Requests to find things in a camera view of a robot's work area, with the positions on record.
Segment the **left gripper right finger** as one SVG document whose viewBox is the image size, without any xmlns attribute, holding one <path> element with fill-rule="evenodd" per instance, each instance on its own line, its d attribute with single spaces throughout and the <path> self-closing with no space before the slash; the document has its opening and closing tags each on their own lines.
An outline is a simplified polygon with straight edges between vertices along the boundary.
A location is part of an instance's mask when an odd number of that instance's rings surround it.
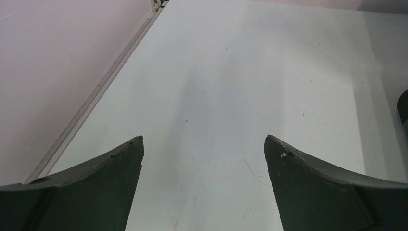
<svg viewBox="0 0 408 231">
<path fill-rule="evenodd" d="M 408 186 L 335 166 L 268 135 L 264 155 L 286 231 L 405 231 Z"/>
</svg>

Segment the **black poker case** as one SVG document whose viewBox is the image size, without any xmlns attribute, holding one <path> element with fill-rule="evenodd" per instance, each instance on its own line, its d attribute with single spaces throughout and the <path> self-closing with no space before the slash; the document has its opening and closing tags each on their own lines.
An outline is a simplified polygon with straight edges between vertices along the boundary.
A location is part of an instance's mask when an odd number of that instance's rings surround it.
<svg viewBox="0 0 408 231">
<path fill-rule="evenodd" d="M 404 127 L 406 136 L 408 135 L 408 89 L 406 89 L 399 97 L 397 102 L 397 110 Z"/>
</svg>

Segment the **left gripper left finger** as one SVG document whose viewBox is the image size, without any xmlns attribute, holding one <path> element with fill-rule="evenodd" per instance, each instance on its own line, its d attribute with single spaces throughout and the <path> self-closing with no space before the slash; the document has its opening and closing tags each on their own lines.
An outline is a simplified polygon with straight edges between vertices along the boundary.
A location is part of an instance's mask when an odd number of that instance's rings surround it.
<svg viewBox="0 0 408 231">
<path fill-rule="evenodd" d="M 1 230 L 125 230 L 143 157 L 137 136 L 58 173 L 1 186 Z"/>
</svg>

